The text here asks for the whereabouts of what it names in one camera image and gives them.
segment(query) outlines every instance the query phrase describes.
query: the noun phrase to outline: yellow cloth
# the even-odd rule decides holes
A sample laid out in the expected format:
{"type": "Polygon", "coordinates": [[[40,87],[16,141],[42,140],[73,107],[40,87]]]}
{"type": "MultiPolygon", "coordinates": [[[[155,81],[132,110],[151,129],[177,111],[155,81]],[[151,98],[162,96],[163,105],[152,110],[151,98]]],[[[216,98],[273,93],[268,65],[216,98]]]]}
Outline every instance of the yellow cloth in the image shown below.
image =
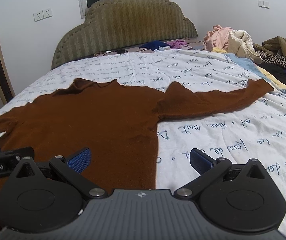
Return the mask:
{"type": "Polygon", "coordinates": [[[212,51],[217,53],[227,53],[225,49],[220,49],[219,47],[214,47],[212,51]]]}
{"type": "Polygon", "coordinates": [[[272,74],[270,74],[264,68],[261,68],[259,66],[257,66],[257,68],[259,69],[259,71],[261,71],[261,73],[263,73],[267,78],[269,78],[273,82],[273,85],[275,87],[277,87],[279,89],[286,89],[286,85],[284,85],[282,82],[278,81],[272,74]]]}

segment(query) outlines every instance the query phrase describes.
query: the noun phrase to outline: headboard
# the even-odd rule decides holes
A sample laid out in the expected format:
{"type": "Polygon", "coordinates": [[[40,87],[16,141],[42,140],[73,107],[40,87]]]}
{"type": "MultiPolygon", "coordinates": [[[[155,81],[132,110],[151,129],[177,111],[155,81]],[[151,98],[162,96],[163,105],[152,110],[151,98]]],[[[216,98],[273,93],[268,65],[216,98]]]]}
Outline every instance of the headboard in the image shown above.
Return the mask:
{"type": "Polygon", "coordinates": [[[197,37],[193,23],[169,0],[100,0],[88,10],[84,24],[64,35],[52,67],[154,40],[197,37]]]}

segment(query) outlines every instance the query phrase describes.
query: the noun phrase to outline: brown sweater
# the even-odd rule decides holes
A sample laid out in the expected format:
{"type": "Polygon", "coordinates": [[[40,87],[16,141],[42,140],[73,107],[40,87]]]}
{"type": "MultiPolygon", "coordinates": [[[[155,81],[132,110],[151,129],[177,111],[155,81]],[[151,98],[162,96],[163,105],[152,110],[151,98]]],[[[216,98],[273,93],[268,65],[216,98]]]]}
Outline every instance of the brown sweater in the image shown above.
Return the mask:
{"type": "MultiPolygon", "coordinates": [[[[89,147],[92,162],[84,177],[112,188],[155,188],[157,123],[235,111],[273,88],[263,79],[229,93],[193,93],[180,83],[165,93],[149,87],[75,79],[67,89],[43,95],[0,116],[0,148],[31,146],[35,161],[68,156],[89,147]]],[[[5,179],[0,179],[0,187],[5,179]]]]}

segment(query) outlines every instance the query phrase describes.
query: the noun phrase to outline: metal screw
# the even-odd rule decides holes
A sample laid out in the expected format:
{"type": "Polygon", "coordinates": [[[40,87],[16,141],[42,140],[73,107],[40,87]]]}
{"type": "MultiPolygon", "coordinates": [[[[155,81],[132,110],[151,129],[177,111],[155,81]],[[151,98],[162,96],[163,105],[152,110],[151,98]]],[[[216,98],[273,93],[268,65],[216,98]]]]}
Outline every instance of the metal screw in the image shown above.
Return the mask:
{"type": "Polygon", "coordinates": [[[192,190],[188,189],[188,188],[180,188],[176,191],[176,193],[179,195],[179,196],[182,196],[182,197],[188,197],[190,195],[192,195],[192,190]]]}
{"type": "Polygon", "coordinates": [[[93,188],[89,191],[89,194],[93,197],[101,197],[105,194],[105,191],[102,188],[93,188]]]}

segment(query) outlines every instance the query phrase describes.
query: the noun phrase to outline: bed sheet with handwriting print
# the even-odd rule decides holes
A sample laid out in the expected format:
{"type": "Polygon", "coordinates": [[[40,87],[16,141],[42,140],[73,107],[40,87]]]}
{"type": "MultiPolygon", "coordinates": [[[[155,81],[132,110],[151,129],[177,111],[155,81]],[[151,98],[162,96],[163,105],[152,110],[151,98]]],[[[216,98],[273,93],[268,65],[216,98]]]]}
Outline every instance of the bed sheet with handwriting print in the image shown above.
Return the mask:
{"type": "MultiPolygon", "coordinates": [[[[25,105],[39,95],[67,88],[75,78],[96,82],[117,79],[123,85],[165,91],[177,81],[197,91],[232,91],[259,77],[224,54],[197,50],[165,50],[88,58],[64,64],[41,77],[0,110],[25,105]]],[[[286,199],[286,95],[275,90],[241,111],[158,124],[157,188],[172,191],[198,177],[189,163],[197,147],[212,158],[233,163],[258,158],[286,199]]],[[[286,235],[286,217],[280,226],[286,235]]]]}

